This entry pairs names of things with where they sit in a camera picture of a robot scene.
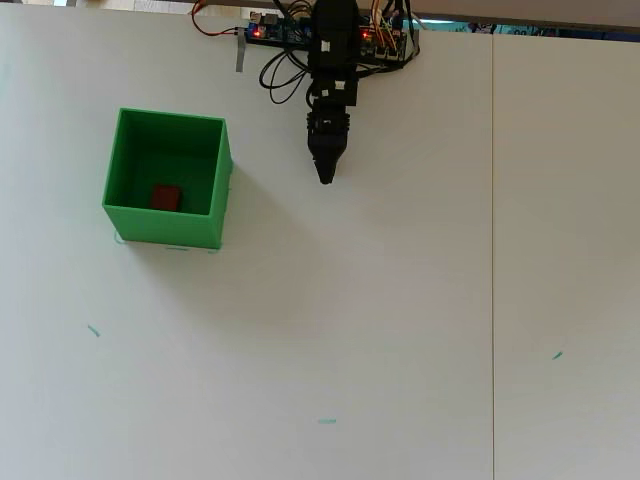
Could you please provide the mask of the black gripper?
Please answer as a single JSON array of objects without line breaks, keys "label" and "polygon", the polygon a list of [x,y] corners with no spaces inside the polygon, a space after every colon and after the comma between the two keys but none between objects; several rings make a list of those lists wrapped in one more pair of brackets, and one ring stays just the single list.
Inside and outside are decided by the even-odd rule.
[{"label": "black gripper", "polygon": [[[346,150],[350,128],[350,115],[343,104],[314,101],[307,114],[307,146],[313,164],[323,185],[334,180],[338,162]],[[324,148],[317,144],[335,144]]]}]

